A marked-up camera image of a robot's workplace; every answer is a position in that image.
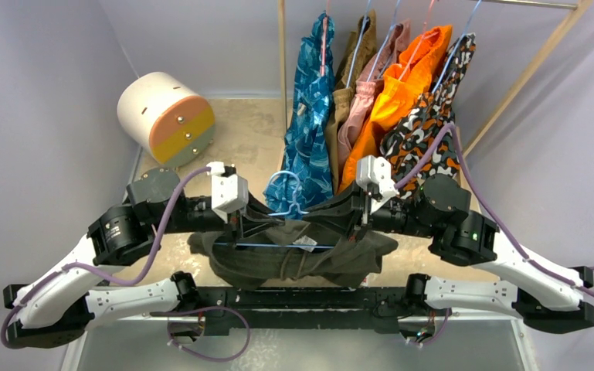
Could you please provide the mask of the olive green shorts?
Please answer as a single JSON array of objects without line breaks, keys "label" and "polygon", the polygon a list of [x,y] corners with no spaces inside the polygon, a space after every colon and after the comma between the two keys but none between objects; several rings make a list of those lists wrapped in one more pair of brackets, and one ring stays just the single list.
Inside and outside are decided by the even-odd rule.
[{"label": "olive green shorts", "polygon": [[237,247],[223,241],[221,232],[192,233],[188,245],[193,254],[207,256],[216,276],[244,290],[255,290],[270,279],[304,277],[322,277],[337,286],[357,287],[370,273],[380,273],[382,258],[399,245],[376,232],[350,242],[301,220],[288,220],[241,239]]}]

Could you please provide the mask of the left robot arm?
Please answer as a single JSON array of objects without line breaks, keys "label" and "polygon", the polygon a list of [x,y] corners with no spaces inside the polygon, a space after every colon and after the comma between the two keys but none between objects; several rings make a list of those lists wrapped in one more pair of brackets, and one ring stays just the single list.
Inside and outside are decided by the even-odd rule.
[{"label": "left robot arm", "polygon": [[77,245],[31,284],[3,291],[8,315],[0,339],[9,349],[50,349],[119,318],[148,313],[189,316],[204,310],[192,275],[143,285],[164,235],[213,232],[233,246],[280,226],[284,218],[256,200],[231,166],[199,169],[209,196],[188,197],[188,178],[154,168],[127,186],[124,201],[93,222]]}]

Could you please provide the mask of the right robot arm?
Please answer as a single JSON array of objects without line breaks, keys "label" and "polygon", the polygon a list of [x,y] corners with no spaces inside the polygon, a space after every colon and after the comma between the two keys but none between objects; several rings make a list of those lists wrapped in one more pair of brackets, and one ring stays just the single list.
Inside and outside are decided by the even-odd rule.
[{"label": "right robot arm", "polygon": [[350,242],[370,232],[428,238],[429,251],[442,261],[496,277],[473,283],[411,274],[401,304],[414,315],[467,308],[519,318],[551,334],[593,327],[594,307],[582,293],[592,287],[592,270],[560,267],[515,247],[494,221],[470,209],[470,201],[470,193],[449,176],[435,175],[408,199],[380,196],[375,185],[352,185],[309,208],[305,220]]}]

